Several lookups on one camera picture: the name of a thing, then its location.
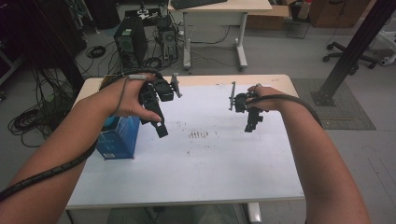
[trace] table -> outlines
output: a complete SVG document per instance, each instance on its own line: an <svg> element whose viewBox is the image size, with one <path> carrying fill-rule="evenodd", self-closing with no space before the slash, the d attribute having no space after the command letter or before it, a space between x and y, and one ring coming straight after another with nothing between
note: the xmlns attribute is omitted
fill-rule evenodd
<svg viewBox="0 0 396 224"><path fill-rule="evenodd" d="M183 66L186 70L191 68L191 44L187 27L193 21L194 24L211 25L239 25L239 37L235 39L238 52L240 69L248 67L243 47L245 25L249 12L264 12L272 9L267 0L228 0L202 7L191 7L175 10L171 3L168 4L169 12L182 12L184 24L184 53Z"/></svg>
<svg viewBox="0 0 396 224"><path fill-rule="evenodd" d="M297 96L288 76L185 76L178 80L183 96L160 102L169 135L160 139L151 125L141 125L134 160L105 161L95 151L67 209L304 198L280 115L263 113L264 122L257 130L244 133L248 114L229 110L233 81L235 93L261 83ZM87 79L78 100L96 92L101 81Z"/></svg>

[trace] table leg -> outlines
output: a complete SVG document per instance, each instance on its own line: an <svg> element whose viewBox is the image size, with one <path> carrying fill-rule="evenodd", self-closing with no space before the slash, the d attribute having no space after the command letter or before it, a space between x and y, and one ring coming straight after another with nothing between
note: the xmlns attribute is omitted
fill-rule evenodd
<svg viewBox="0 0 396 224"><path fill-rule="evenodd" d="M241 18L241 25L239 27L239 38L236 38L236 50L238 51L238 58L239 58L239 68L244 69L248 67L247 58L245 56L243 41L244 41L244 34L245 34L245 26L247 23L248 13L242 13Z"/></svg>
<svg viewBox="0 0 396 224"><path fill-rule="evenodd" d="M260 207L258 203L248 203L247 214L248 214L248 222L250 224L262 223L262 213L260 212Z"/></svg>
<svg viewBox="0 0 396 224"><path fill-rule="evenodd" d="M187 12L183 12L183 26L184 26L184 51L183 51L183 67L186 70L191 68L191 55L190 55L190 39L187 32Z"/></svg>

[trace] office chair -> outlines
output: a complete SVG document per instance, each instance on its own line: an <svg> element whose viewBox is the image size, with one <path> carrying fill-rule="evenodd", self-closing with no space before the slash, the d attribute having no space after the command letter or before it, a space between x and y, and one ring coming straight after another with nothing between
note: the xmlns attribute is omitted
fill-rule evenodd
<svg viewBox="0 0 396 224"><path fill-rule="evenodd" d="M333 49L334 47L336 47L337 49L341 50L342 52L336 52L336 53L329 53L326 56L323 57L323 62L328 62L330 60L330 58L339 58L343 55L344 51L346 50L346 47L342 46L341 44L337 43L337 42L332 42L331 44L329 44L326 48L328 50ZM369 57L369 56L365 56L365 55L361 55L359 57L360 60L369 62L369 66L368 68L373 69L375 68L376 64L378 63L378 59ZM353 65L353 67L350 69L349 74L350 75L354 75L357 71L359 70L359 65L358 62L355 62L355 64Z"/></svg>

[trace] floor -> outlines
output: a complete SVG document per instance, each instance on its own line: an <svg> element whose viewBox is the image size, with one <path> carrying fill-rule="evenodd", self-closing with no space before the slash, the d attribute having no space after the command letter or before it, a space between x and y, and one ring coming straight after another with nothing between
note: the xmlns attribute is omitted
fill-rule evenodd
<svg viewBox="0 0 396 224"><path fill-rule="evenodd" d="M136 9L136 6L121 4L119 13ZM395 30L396 21L384 27ZM326 45L331 41L347 44L359 25L353 29L319 29L310 27L304 39L287 37L287 27L280 31L246 30L244 38L248 68L240 71L233 48L238 27L230 27L226 38L217 45L193 45L192 69L185 71L178 63L162 70L166 76L178 72L180 76L189 75L235 75L240 74L286 74L292 78L326 78L336 64L335 59L324 63L321 59L326 53ZM228 27L189 27L191 41L213 42L224 37ZM147 38L152 40L153 28L146 28ZM88 47L104 46L113 41L115 30L104 30L95 34L87 30ZM109 46L106 55L115 52ZM368 53L378 57L392 54L382 43L374 42ZM94 60L91 69L84 77L102 77L108 71L111 57ZM82 51L76 61L82 68L88 68L92 60ZM368 207L373 223L395 223L396 220L396 63L388 66L378 65L368 69L367 63L360 63L360 70L345 80L361 106L376 127L375 131L327 131L338 146L346 165L353 174ZM34 148L25 147L18 136L7 130L8 123L35 103L33 95L35 81L28 67L23 66L1 86L7 99L0 103L0 187L4 188ZM28 141L40 143L37 132L26 136ZM263 223L304 223L304 201L260 202ZM73 210L75 223L105 224L109 209ZM186 217L187 207L169 207L159 215L159 223L190 223ZM66 213L59 224L70 223Z"/></svg>

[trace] black pole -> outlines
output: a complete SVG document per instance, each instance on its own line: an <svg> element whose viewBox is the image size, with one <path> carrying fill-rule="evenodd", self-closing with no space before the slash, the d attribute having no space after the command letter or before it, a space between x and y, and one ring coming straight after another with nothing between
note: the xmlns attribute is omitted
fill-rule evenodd
<svg viewBox="0 0 396 224"><path fill-rule="evenodd" d="M332 97L347 77L350 69L374 40L395 9L396 0L376 1L319 91L311 92L316 105L332 105Z"/></svg>

